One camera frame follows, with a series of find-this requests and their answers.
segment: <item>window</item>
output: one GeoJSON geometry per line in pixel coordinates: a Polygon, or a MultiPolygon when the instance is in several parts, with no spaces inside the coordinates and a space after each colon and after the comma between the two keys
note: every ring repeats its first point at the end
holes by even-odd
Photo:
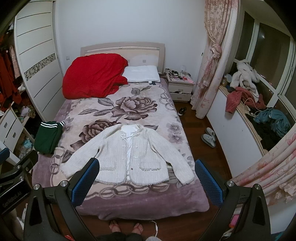
{"type": "MultiPolygon", "coordinates": [[[[267,107],[282,111],[291,125],[296,120],[296,43],[288,33],[244,13],[242,34],[234,62],[246,59],[256,69],[258,93],[267,107]]],[[[230,74],[236,71],[236,64],[230,74]]]]}

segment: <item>floral curtain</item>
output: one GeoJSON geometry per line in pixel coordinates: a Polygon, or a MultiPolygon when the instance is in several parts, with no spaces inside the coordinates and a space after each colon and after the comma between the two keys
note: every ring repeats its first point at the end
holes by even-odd
{"type": "Polygon", "coordinates": [[[238,186],[262,186],[267,205],[296,196],[296,124],[257,163],[232,179],[238,186]]]}
{"type": "Polygon", "coordinates": [[[229,57],[238,15],[239,0],[206,0],[205,29],[208,35],[195,92],[191,98],[196,117],[205,117],[216,96],[229,57]]]}

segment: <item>cream cardigan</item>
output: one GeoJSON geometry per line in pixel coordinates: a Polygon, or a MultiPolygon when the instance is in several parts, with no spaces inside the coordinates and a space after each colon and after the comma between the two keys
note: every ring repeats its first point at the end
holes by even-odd
{"type": "MultiPolygon", "coordinates": [[[[126,133],[123,124],[111,126],[79,148],[61,171],[66,178],[81,170],[91,157],[100,163],[96,181],[106,184],[124,183],[127,178],[126,133]]],[[[166,162],[170,163],[176,177],[182,184],[193,181],[194,174],[180,152],[155,130],[136,125],[133,133],[129,177],[136,185],[152,185],[169,180],[166,162]]]]}

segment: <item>wardrobe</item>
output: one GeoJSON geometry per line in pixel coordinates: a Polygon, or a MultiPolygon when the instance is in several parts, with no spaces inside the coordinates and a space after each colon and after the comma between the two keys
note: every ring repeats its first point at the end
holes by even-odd
{"type": "Polygon", "coordinates": [[[15,17],[15,53],[24,86],[43,121],[65,101],[53,33],[53,1],[31,0],[15,17]]]}

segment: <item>red duvet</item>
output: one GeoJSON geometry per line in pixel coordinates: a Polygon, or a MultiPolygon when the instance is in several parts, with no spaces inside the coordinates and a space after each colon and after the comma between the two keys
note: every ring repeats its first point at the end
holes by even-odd
{"type": "Polygon", "coordinates": [[[66,99],[80,99],[114,94],[119,85],[128,83],[122,76],[126,66],[127,60],[115,53],[78,57],[64,76],[63,95],[66,99]]]}

